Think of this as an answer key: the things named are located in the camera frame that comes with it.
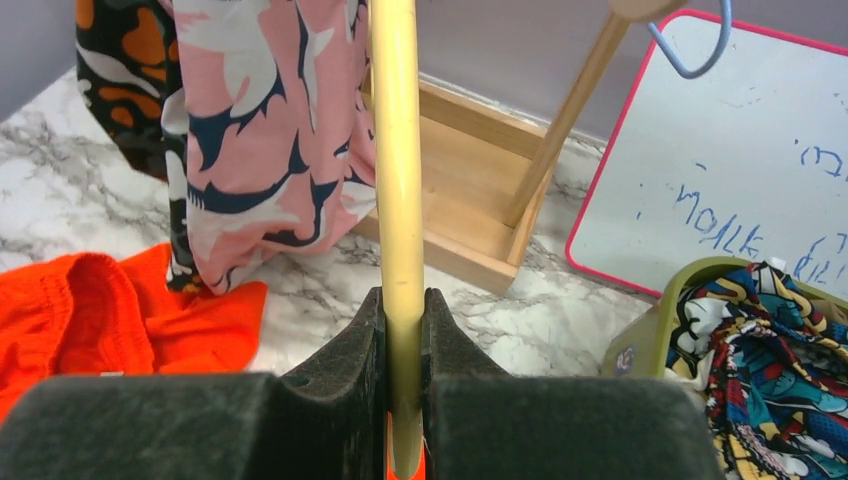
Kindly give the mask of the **pink patterned garment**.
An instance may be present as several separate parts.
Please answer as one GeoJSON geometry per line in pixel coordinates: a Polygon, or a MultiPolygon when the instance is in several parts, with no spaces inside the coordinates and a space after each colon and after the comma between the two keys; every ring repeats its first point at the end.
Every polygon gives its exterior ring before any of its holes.
{"type": "Polygon", "coordinates": [[[173,1],[180,89],[164,126],[191,273],[217,294],[282,252],[328,251],[376,205],[364,1],[173,1]]]}

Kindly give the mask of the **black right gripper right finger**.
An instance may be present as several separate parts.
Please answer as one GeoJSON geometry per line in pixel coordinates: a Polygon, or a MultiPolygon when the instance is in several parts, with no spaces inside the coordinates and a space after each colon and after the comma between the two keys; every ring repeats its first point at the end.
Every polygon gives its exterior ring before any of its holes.
{"type": "Polygon", "coordinates": [[[514,376],[425,294],[430,479],[720,479],[704,415],[660,379],[514,376]]]}

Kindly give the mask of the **colourful patterned shorts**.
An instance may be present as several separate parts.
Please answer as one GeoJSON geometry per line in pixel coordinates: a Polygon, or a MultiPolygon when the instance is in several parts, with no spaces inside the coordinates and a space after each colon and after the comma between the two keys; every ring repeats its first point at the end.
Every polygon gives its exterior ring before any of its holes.
{"type": "Polygon", "coordinates": [[[730,479],[847,475],[847,318],[769,263],[680,293],[665,363],[730,479]]]}

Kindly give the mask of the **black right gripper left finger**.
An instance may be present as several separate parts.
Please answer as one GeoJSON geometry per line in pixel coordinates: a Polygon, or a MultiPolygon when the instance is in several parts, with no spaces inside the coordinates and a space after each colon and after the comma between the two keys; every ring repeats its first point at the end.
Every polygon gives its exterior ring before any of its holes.
{"type": "Polygon", "coordinates": [[[57,376],[1,428],[5,479],[382,479],[379,289],[284,375],[57,376]]]}

